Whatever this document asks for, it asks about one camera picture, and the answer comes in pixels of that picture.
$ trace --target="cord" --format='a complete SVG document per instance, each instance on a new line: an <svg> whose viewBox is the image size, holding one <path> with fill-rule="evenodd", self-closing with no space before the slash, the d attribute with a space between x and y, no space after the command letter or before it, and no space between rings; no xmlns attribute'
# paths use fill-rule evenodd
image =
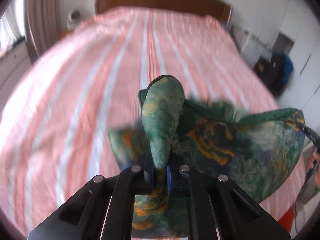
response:
<svg viewBox="0 0 320 240"><path fill-rule="evenodd" d="M303 183L303 185L302 185L302 187L301 187L301 189L300 189L300 191L299 191L299 193L298 193L298 196L297 196L297 198L296 198L296 201L294 202L294 214L295 214L294 228L295 228L295 230L296 230L296 233L298 233L298 228L297 228L297 216L298 216L298 214L297 214L297 202L298 202L298 198L299 198L299 196L300 196L300 194L301 194L302 189L304 188L304 186L309 182L309 180L310 180L310 179L312 178L312 176L317 172L317 170L318 170L318 169L315 169L315 170L313 171L312 175L310 176L310 178L305 180L305 182Z"/></svg>

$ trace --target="patterned fabric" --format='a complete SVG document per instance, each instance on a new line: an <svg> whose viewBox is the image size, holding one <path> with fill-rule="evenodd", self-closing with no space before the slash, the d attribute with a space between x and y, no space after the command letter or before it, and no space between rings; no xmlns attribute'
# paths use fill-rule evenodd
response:
<svg viewBox="0 0 320 240"><path fill-rule="evenodd" d="M139 119L139 91L162 74L176 77L186 98L277 109L212 17L146 8L92 17L34 64L3 111L0 207L23 235L94 175L119 173L107 130ZM261 205L279 219L304 176L300 159Z"/></svg>
<svg viewBox="0 0 320 240"><path fill-rule="evenodd" d="M185 100L171 76L155 79L139 98L142 125L109 131L120 167L151 151L156 168L154 192L135 198L134 237L188 236L185 200L167 192L168 159L180 155L201 173L226 174L260 203L284 183L300 157L305 137L296 126L304 123L300 110L248 114L224 102L207 108Z"/></svg>

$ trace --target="red object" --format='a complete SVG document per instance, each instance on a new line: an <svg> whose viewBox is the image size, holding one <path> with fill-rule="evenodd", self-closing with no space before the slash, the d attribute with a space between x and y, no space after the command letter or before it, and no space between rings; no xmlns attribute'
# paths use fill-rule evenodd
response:
<svg viewBox="0 0 320 240"><path fill-rule="evenodd" d="M286 214L278 221L289 233L291 232L292 223L294 219L294 210L293 207L290 207Z"/></svg>

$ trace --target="green patterned cloth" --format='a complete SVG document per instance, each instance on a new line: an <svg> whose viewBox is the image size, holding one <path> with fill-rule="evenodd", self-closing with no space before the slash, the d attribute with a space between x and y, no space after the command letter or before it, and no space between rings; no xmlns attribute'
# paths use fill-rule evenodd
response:
<svg viewBox="0 0 320 240"><path fill-rule="evenodd" d="M120 169L151 152L155 190L136 196L132 237L188 236L186 203L166 187L168 158L210 176L226 174L256 202L274 193L295 167L302 151L302 111L288 108L249 114L225 102L206 107L186 100L172 76L160 76L139 93L141 121L110 130L109 139Z"/></svg>

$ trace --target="bed sheet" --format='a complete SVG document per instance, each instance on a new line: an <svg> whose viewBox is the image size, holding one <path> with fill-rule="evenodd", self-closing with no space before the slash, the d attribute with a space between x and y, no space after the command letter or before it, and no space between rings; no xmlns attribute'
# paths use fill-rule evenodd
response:
<svg viewBox="0 0 320 240"><path fill-rule="evenodd" d="M198 101L225 100L252 113L277 108L212 17L145 8L91 17L35 63L3 112L0 207L22 234L93 176L119 173L107 130L134 123L139 90L163 74ZM300 159L261 205L279 219L304 176Z"/></svg>

